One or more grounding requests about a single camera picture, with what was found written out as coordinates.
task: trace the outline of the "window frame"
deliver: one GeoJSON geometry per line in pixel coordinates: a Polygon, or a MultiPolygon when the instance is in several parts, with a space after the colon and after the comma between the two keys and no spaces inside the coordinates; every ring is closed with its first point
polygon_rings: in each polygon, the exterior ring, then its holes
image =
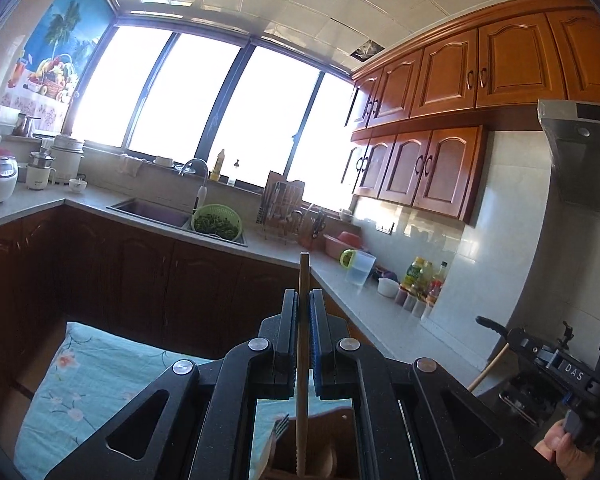
{"type": "MultiPolygon", "coordinates": [[[[302,116],[302,120],[298,125],[298,130],[292,136],[294,142],[290,149],[289,156],[286,161],[285,170],[283,172],[283,176],[285,178],[288,177],[288,173],[291,169],[291,165],[293,163],[296,150],[298,148],[298,144],[302,137],[302,132],[304,131],[306,122],[309,118],[309,115],[311,114],[315,99],[318,95],[318,90],[320,89],[320,85],[322,84],[324,76],[326,74],[330,74],[349,83],[353,83],[352,79],[350,78],[350,75],[346,72],[343,72],[342,70],[339,70],[336,67],[320,62],[319,60],[316,60],[312,57],[301,54],[300,52],[283,46],[282,44],[279,44],[275,41],[269,41],[266,38],[250,36],[233,30],[224,30],[222,28],[214,27],[212,25],[205,25],[203,23],[179,23],[174,22],[173,20],[165,20],[155,17],[120,16],[104,32],[100,39],[100,42],[98,43],[98,46],[96,47],[93,55],[91,56],[91,59],[85,67],[82,78],[78,82],[78,85],[75,89],[74,97],[72,98],[69,104],[64,124],[62,125],[62,134],[69,136],[71,135],[72,129],[74,127],[75,115],[80,105],[81,94],[83,93],[86,86],[89,84],[91,77],[93,76],[93,73],[95,72],[100,62],[100,59],[104,54],[104,51],[106,51],[107,47],[109,46],[109,43],[111,42],[116,31],[120,27],[161,28],[163,30],[170,31],[171,35],[166,40],[162,50],[160,51],[160,54],[155,60],[154,65],[145,80],[144,86],[142,87],[142,90],[138,96],[138,100],[136,101],[134,111],[131,114],[131,117],[129,117],[129,121],[121,145],[113,146],[110,144],[102,144],[99,142],[94,142],[92,140],[86,140],[85,146],[87,148],[93,148],[96,150],[116,154],[126,153],[131,156],[145,158],[149,161],[152,160],[152,157],[154,157],[155,155],[151,153],[136,152],[134,150],[131,150],[129,148],[129,145],[131,144],[136,124],[138,123],[138,119],[140,117],[140,114],[142,113],[142,108],[144,107],[144,103],[148,98],[153,84],[158,74],[160,73],[164,62],[168,58],[169,54],[171,53],[171,50],[173,49],[176,42],[178,41],[178,38],[182,34],[202,36],[217,41],[224,41],[226,43],[235,44],[240,47],[240,50],[238,51],[234,58],[234,61],[232,62],[231,68],[227,72],[224,81],[222,82],[220,91],[216,96],[216,100],[211,108],[211,111],[209,112],[208,118],[206,119],[204,129],[202,131],[200,140],[198,141],[198,146],[195,151],[194,156],[196,158],[208,160],[211,146],[213,145],[213,142],[218,133],[218,128],[220,126],[220,123],[222,122],[222,118],[224,118],[224,114],[226,112],[228,104],[232,96],[234,95],[234,91],[238,85],[238,82],[240,81],[240,78],[242,77],[242,74],[244,73],[244,70],[247,67],[248,62],[251,59],[251,55],[255,51],[256,47],[266,48],[267,50],[272,50],[279,54],[289,56],[293,59],[304,62],[309,66],[312,66],[319,70],[314,89],[307,102],[307,106],[305,108],[304,115],[302,116]]],[[[186,162],[186,160],[178,160],[177,162],[184,163],[186,162]]],[[[261,194],[263,191],[262,187],[241,180],[236,181],[235,187],[250,192],[256,192],[259,194],[261,194]]],[[[327,211],[331,212],[334,216],[338,215],[338,213],[335,211],[327,211]]]]}

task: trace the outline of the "wooden stick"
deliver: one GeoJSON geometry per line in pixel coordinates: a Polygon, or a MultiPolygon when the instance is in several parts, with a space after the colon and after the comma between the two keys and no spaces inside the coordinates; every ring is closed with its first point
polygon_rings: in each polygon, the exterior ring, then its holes
{"type": "Polygon", "coordinates": [[[306,467],[306,434],[309,403],[309,253],[300,253],[298,285],[298,360],[296,370],[296,474],[306,467]]]}
{"type": "Polygon", "coordinates": [[[500,350],[499,354],[493,358],[493,361],[491,361],[489,363],[489,365],[484,369],[484,371],[474,379],[473,383],[469,384],[469,387],[467,388],[467,390],[469,390],[470,392],[474,391],[477,388],[478,384],[480,384],[484,380],[484,378],[488,375],[488,373],[491,372],[491,369],[498,363],[500,358],[504,354],[506,354],[508,349],[509,349],[509,343],[507,343],[506,345],[504,345],[502,347],[502,350],[500,350]]]}

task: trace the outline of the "human hand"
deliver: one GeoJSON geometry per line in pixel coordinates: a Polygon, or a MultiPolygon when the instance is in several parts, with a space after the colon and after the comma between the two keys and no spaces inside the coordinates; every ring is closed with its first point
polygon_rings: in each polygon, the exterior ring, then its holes
{"type": "Polygon", "coordinates": [[[536,444],[536,451],[556,465],[567,480],[584,480],[595,465],[593,454],[579,450],[570,433],[562,427],[564,420],[556,422],[544,439],[536,444]]]}

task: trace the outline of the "green vegetables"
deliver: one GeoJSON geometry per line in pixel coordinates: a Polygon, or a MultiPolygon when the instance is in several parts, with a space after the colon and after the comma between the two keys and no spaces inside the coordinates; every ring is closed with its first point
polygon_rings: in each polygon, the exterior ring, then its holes
{"type": "Polygon", "coordinates": [[[214,214],[200,215],[193,222],[193,228],[205,235],[217,235],[224,240],[233,240],[238,235],[238,228],[226,218],[214,214]]]}

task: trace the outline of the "sink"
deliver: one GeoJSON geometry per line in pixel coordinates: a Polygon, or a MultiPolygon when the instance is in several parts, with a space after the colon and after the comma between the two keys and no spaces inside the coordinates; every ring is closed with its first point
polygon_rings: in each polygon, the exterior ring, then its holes
{"type": "Polygon", "coordinates": [[[145,200],[138,200],[137,198],[111,206],[111,209],[178,228],[183,227],[191,217],[191,213],[178,211],[153,202],[146,202],[145,200]]]}
{"type": "Polygon", "coordinates": [[[114,211],[120,211],[121,213],[135,216],[137,218],[143,218],[145,220],[151,220],[158,224],[175,227],[182,231],[186,231],[195,236],[204,238],[212,238],[226,242],[228,244],[240,245],[242,247],[247,246],[247,242],[244,239],[244,233],[241,234],[237,240],[224,240],[216,235],[209,235],[204,233],[195,232],[191,227],[191,213],[185,213],[178,209],[167,207],[165,205],[155,204],[153,202],[147,202],[146,200],[140,200],[138,198],[132,198],[125,200],[116,205],[108,207],[114,211]]]}

